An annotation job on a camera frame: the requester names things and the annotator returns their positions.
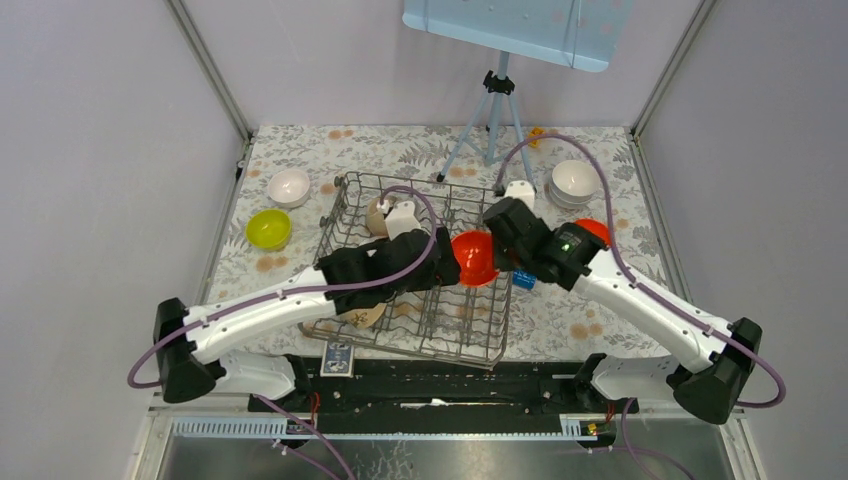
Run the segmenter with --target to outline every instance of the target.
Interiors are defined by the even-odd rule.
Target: green bowl
[[[281,250],[291,238],[291,219],[282,210],[262,210],[247,222],[245,236],[262,250]]]

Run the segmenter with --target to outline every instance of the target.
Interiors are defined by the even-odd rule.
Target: wire basket
[[[498,200],[485,188],[370,173],[349,172],[336,177],[335,183],[338,193],[333,208],[329,216],[321,218],[324,230],[316,261],[338,248],[373,240],[365,227],[365,213],[368,203],[386,187],[407,185],[426,195],[451,237],[483,228],[483,212]],[[390,195],[398,200],[411,197],[398,192]],[[416,204],[421,226],[431,231],[426,209]],[[491,368],[506,349],[511,292],[512,273],[501,272],[495,281],[480,288],[453,285],[398,295],[387,303],[382,317],[366,329],[338,318],[298,327],[310,338]]]

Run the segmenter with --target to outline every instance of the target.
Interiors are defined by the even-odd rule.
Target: light blue tripod
[[[460,134],[459,140],[456,142],[456,146],[453,147],[453,151],[451,151],[447,163],[445,163],[444,168],[442,168],[442,171],[439,172],[439,175],[436,177],[437,182],[441,182],[445,179],[448,169],[454,159],[456,159],[456,155],[459,153],[459,149],[462,148],[463,144],[468,144],[468,146],[473,148],[474,151],[482,155],[483,163],[486,166],[492,165],[503,158],[503,155],[495,158],[495,141],[498,138],[498,122],[501,118],[501,100],[504,95],[506,95],[506,98],[509,99],[509,110],[512,113],[512,123],[515,128],[515,136],[518,139],[518,142],[524,141],[524,133],[521,131],[521,120],[518,118],[518,109],[515,106],[515,98],[512,96],[515,84],[512,83],[509,77],[506,76],[508,65],[509,52],[501,51],[497,76],[493,76],[491,70],[486,75],[486,79],[483,81],[485,90],[483,91],[483,95],[480,97],[480,102],[477,104],[477,108],[474,109],[474,115],[471,116],[471,121],[468,122],[468,125],[465,126],[465,130],[463,130],[462,134]],[[486,152],[483,152],[480,147],[468,140],[468,134],[471,133],[471,127],[473,127],[477,123],[477,120],[480,119],[480,115],[483,113],[483,107],[486,106],[486,102],[492,94],[495,96],[492,100],[492,111],[489,113],[489,124],[486,126],[486,130],[489,131],[489,148]],[[529,180],[532,185],[533,173],[531,172],[530,164],[527,161],[526,150],[527,147],[521,149],[521,159],[524,161],[524,172],[527,174],[527,180]]]

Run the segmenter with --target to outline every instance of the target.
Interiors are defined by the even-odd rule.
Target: wall
[[[770,480],[844,478],[848,4],[724,1],[643,136],[697,302],[764,329]],[[762,372],[744,397],[766,399]]]
[[[0,64],[0,478],[121,478],[240,141],[161,1],[3,2]]]
[[[186,4],[253,126],[463,125],[497,68],[493,50],[403,25],[400,0]],[[603,73],[514,56],[522,122],[633,124],[697,4],[636,0]]]

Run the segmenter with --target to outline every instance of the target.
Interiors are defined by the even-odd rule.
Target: floral tablecloth
[[[321,232],[318,219],[329,213],[336,194],[334,177],[348,171],[361,171],[434,179],[461,130],[462,127],[418,126],[262,127],[245,168],[244,182],[223,239],[208,301],[230,299],[267,287],[311,265]],[[624,257],[650,278],[664,284],[659,246],[648,219],[624,129],[547,130],[574,136],[596,155],[610,180],[615,229]],[[487,135],[480,127],[472,131],[470,138],[478,145],[485,145]],[[501,128],[498,151],[503,153],[514,144],[513,131]],[[581,158],[575,148],[553,139],[541,140],[538,148],[528,148],[528,154],[537,185],[544,183],[558,162]],[[294,225],[289,245],[278,253],[259,251],[244,238],[245,224],[256,212],[275,207],[266,195],[268,181],[274,173],[293,167],[309,173],[311,197],[303,206],[288,212]],[[446,181],[491,187],[496,175],[495,166],[485,167],[471,148],[463,146]],[[517,155],[507,169],[506,179],[523,177],[524,169]],[[540,193],[535,212],[548,225],[555,226],[579,217],[603,220],[603,208],[600,195],[586,209],[568,211],[556,207],[546,194]],[[556,286],[537,284],[529,291],[514,288],[509,321],[504,360],[582,361],[595,352],[620,357],[666,354],[652,338],[606,308]],[[318,356],[323,343],[303,337],[292,325],[252,341],[245,348],[274,355]],[[357,357],[388,358],[393,355],[359,348]]]

